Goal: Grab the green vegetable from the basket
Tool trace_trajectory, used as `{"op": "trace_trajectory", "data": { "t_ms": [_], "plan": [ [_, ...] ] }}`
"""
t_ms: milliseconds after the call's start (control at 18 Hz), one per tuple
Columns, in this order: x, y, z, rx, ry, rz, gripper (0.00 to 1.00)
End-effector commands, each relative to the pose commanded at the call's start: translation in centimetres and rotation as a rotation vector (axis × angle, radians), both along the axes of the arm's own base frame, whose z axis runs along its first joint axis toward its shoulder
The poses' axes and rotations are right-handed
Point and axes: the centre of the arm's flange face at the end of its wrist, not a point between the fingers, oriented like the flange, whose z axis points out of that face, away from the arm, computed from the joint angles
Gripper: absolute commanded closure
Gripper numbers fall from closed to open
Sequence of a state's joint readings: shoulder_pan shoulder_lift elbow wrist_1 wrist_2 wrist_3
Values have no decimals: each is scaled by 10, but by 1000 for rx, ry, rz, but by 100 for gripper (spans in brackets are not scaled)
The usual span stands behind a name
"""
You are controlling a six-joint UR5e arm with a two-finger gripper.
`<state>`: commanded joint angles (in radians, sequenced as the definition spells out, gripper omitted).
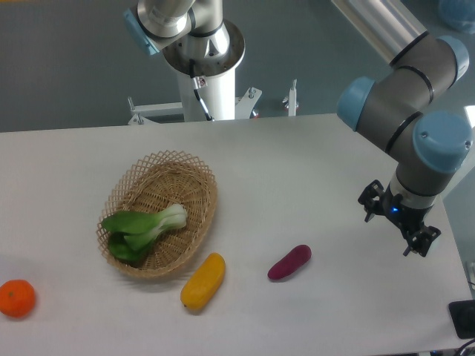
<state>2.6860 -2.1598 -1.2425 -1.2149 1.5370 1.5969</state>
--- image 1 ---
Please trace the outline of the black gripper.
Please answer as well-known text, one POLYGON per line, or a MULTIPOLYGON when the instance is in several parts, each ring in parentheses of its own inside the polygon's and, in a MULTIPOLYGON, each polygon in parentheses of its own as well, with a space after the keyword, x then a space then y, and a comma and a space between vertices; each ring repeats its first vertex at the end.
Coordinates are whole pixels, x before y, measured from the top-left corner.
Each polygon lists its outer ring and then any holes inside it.
POLYGON ((416 202, 408 202, 406 191, 388 185, 384 192, 383 185, 373 180, 361 192, 358 203, 366 213, 364 221, 368 223, 374 216, 385 215, 400 230, 407 243, 403 255, 410 252, 426 257, 432 243, 441 235, 441 231, 433 226, 425 225, 425 217, 433 207, 433 201, 420 201, 416 195, 409 194, 416 202))

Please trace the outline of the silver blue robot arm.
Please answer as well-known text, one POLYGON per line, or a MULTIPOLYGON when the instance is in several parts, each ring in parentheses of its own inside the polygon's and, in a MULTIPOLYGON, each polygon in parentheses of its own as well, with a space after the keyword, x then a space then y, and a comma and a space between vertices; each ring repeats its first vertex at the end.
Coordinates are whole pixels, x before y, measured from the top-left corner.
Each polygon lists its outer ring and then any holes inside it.
MULTIPOLYGON (((461 41, 436 38, 400 1, 337 1, 336 7, 391 66, 380 82, 353 81, 341 94, 338 117, 397 162, 388 186, 371 182, 358 201, 367 218, 381 215, 425 256, 439 236, 425 216, 459 170, 473 144, 469 121, 423 109, 466 72, 461 41)), ((235 97, 242 33, 223 17, 220 1, 139 1, 123 15, 143 52, 164 55, 176 71, 186 121, 247 119, 235 97)))

